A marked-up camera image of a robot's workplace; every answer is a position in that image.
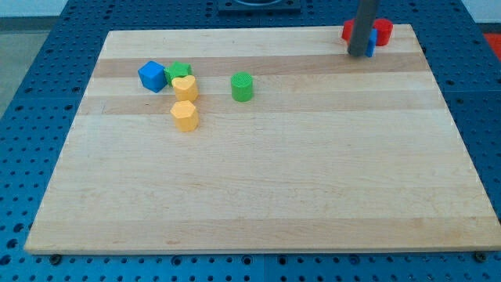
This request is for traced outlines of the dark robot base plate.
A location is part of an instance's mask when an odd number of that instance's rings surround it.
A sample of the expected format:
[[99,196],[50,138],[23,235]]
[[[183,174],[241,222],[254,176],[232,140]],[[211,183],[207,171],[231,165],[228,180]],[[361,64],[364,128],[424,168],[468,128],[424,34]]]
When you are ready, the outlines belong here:
[[300,12],[300,0],[217,0],[219,13]]

